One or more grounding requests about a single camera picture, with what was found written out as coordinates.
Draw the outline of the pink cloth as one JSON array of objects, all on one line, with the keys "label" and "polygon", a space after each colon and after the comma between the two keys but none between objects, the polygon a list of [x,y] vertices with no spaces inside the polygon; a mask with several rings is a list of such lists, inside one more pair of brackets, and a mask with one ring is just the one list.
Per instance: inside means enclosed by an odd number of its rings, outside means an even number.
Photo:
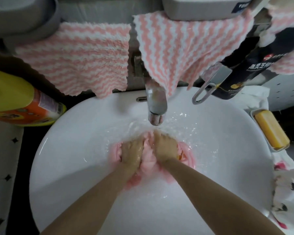
[{"label": "pink cloth", "polygon": [[[175,182],[175,179],[157,162],[153,152],[154,135],[151,131],[143,133],[144,149],[142,151],[141,164],[136,173],[127,181],[124,189],[129,190],[138,186],[142,179],[153,176],[154,174],[162,174],[167,183]],[[121,145],[122,142],[111,144],[109,148],[108,159],[112,167],[121,163]],[[191,150],[191,147],[185,142],[178,142],[178,160],[183,164],[195,169],[196,161]]]}]

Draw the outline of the yellow orange detergent bottle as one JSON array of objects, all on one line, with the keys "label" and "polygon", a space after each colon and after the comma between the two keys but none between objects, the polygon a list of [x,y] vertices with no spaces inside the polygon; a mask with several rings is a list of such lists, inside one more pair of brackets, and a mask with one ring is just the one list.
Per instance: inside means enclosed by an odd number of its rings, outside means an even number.
[{"label": "yellow orange detergent bottle", "polygon": [[0,121],[16,126],[48,126],[67,111],[63,103],[21,77],[0,71]]}]

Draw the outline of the black tube with yellow print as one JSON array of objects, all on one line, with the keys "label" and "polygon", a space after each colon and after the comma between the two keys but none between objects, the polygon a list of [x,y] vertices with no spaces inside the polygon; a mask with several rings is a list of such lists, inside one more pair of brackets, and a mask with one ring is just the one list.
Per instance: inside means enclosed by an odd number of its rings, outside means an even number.
[{"label": "black tube with yellow print", "polygon": [[212,95],[223,100],[233,98],[248,81],[254,79],[290,51],[290,47],[282,43],[271,43],[266,47],[257,47],[232,70]]}]

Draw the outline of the grey plastic shelf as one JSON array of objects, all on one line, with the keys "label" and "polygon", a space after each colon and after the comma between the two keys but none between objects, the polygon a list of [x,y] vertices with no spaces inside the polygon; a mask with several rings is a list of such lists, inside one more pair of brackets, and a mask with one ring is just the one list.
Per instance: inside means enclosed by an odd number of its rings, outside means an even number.
[{"label": "grey plastic shelf", "polygon": [[251,0],[162,0],[166,15],[176,21],[213,21],[240,15]]},{"label": "grey plastic shelf", "polygon": [[0,0],[0,48],[11,51],[45,39],[60,20],[58,0]]}]

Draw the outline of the person's right hand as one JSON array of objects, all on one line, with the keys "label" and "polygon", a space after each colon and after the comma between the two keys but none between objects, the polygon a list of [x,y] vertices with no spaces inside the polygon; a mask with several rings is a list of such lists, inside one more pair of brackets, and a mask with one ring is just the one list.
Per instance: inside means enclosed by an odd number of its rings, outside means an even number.
[{"label": "person's right hand", "polygon": [[178,143],[168,134],[154,130],[153,151],[160,164],[171,159],[178,159]]}]

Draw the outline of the person's right forearm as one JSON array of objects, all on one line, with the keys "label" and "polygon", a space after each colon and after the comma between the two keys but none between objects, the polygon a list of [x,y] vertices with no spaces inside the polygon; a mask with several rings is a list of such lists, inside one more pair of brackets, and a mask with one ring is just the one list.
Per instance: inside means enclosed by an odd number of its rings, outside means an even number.
[{"label": "person's right forearm", "polygon": [[175,157],[157,160],[215,235],[285,235],[260,211]]}]

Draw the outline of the person's left forearm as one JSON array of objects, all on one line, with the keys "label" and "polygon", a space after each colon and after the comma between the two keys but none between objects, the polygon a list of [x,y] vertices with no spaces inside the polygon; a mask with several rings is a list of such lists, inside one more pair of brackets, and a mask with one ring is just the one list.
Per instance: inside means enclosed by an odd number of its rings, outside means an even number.
[{"label": "person's left forearm", "polygon": [[96,235],[116,198],[135,174],[140,159],[125,159],[60,214],[40,235]]}]

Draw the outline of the pink white striped towel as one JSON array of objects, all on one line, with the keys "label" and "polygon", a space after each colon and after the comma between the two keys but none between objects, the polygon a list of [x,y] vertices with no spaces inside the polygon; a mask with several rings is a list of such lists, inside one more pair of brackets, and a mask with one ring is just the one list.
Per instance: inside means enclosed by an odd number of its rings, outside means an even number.
[{"label": "pink white striped towel", "polygon": [[259,35],[260,47],[274,52],[268,69],[282,75],[294,75],[294,0],[270,0],[266,5],[271,26]]},{"label": "pink white striped towel", "polygon": [[211,66],[232,54],[253,27],[249,8],[233,19],[174,21],[164,11],[133,16],[145,69],[170,97],[179,81],[188,90]]},{"label": "pink white striped towel", "polygon": [[16,47],[29,64],[61,93],[91,90],[102,99],[128,82],[130,24],[61,23],[51,37]]}]

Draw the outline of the chrome faucet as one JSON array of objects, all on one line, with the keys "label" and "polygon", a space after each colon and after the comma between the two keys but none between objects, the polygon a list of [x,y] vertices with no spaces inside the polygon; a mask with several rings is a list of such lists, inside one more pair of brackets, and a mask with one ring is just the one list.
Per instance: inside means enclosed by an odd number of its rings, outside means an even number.
[{"label": "chrome faucet", "polygon": [[142,61],[141,55],[133,56],[136,77],[144,80],[146,100],[148,105],[148,120],[153,126],[160,126],[167,112],[167,97],[165,88],[149,75]]}]

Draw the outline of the person's left hand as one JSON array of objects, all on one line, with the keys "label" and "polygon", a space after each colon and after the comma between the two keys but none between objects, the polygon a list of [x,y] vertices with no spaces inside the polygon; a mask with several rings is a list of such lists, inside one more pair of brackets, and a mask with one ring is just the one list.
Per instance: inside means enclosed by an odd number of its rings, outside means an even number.
[{"label": "person's left hand", "polygon": [[138,136],[129,141],[124,141],[121,145],[121,164],[133,173],[137,171],[141,164],[144,140],[143,136]]}]

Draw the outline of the white ceramic sink basin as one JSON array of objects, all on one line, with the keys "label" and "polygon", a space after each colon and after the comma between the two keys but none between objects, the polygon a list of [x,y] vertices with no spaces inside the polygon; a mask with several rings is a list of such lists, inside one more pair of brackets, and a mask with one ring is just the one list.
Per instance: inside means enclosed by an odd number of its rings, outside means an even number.
[{"label": "white ceramic sink basin", "polygon": [[[168,100],[158,130],[186,143],[195,169],[265,216],[271,208],[273,162],[263,134],[233,100],[210,96],[193,105],[197,88],[179,87]],[[155,129],[145,91],[87,99],[61,116],[46,133],[30,173],[30,205],[43,231],[74,201],[109,174],[110,146]],[[116,199],[99,235],[213,235],[177,184],[157,168]]]}]

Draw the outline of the white patterned cloth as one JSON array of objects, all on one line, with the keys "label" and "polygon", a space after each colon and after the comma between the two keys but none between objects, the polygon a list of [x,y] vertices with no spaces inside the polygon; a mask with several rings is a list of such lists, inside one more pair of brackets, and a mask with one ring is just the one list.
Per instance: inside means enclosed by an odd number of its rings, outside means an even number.
[{"label": "white patterned cloth", "polygon": [[272,153],[274,191],[271,217],[286,234],[294,235],[294,160],[286,150]]}]

